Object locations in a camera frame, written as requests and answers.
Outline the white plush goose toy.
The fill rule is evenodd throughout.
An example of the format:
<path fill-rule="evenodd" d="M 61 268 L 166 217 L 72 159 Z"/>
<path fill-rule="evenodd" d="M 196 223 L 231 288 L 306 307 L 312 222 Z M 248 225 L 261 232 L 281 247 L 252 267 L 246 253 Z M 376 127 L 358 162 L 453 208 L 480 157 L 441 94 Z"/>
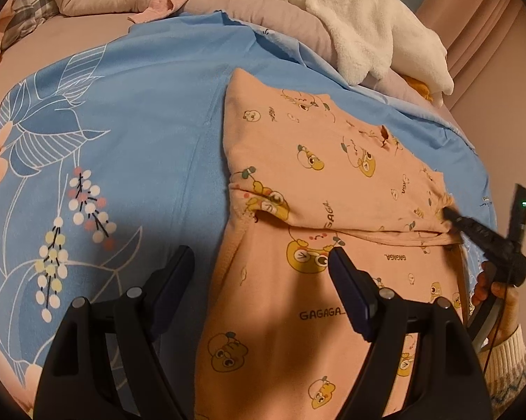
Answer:
<path fill-rule="evenodd" d="M 351 85 L 394 70 L 425 84 L 436 106 L 454 92 L 447 50 L 432 29 L 400 0 L 282 0 L 317 17 Z"/>

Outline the grey plaid pillow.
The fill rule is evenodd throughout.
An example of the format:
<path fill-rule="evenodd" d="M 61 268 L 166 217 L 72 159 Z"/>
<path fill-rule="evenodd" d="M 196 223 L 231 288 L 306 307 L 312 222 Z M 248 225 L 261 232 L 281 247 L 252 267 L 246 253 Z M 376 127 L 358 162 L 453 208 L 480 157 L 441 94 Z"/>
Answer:
<path fill-rule="evenodd" d="M 7 26 L 1 42 L 2 51 L 59 13 L 54 0 L 14 0 L 13 10 L 14 17 Z"/>

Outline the mauve long pillow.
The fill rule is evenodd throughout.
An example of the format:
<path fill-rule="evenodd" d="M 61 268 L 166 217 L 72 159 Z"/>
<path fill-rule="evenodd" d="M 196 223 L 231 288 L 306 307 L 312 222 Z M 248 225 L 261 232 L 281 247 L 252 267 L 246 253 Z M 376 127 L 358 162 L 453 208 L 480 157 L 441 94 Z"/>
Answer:
<path fill-rule="evenodd" d="M 184 12 L 206 14 L 226 12 L 229 17 L 280 32 L 305 44 L 333 67 L 338 66 L 337 52 L 323 23 L 314 15 L 280 0 L 188 0 Z M 387 96 L 416 105 L 433 103 L 424 84 L 409 82 L 393 70 L 382 79 L 367 76 L 362 85 Z"/>

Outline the orange cartoon print pajama pants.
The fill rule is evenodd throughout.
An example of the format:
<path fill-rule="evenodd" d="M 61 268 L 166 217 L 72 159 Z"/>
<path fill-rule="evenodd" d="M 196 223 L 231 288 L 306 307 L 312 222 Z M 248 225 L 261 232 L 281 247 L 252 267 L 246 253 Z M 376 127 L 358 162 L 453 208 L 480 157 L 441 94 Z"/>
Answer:
<path fill-rule="evenodd" d="M 368 344 L 328 274 L 334 249 L 381 288 L 468 315 L 461 242 L 442 219 L 454 199 L 387 127 L 237 69 L 223 149 L 230 217 L 197 353 L 200 418 L 340 412 Z"/>

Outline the blue floral bed blanket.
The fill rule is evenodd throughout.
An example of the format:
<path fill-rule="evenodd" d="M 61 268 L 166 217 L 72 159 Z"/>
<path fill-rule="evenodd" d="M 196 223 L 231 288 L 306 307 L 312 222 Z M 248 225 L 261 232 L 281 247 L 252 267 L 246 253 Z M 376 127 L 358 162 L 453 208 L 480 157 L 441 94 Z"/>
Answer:
<path fill-rule="evenodd" d="M 36 419 L 40 376 L 75 298 L 115 300 L 188 246 L 193 277 L 154 346 L 183 419 L 205 419 L 196 361 L 230 217 L 223 119 L 237 69 L 387 127 L 443 175 L 446 207 L 492 222 L 474 147 L 436 114 L 350 88 L 295 40 L 222 12 L 132 28 L 20 80 L 0 104 L 0 396 L 17 415 Z M 385 419 L 403 407 L 417 348 L 407 335 Z"/>

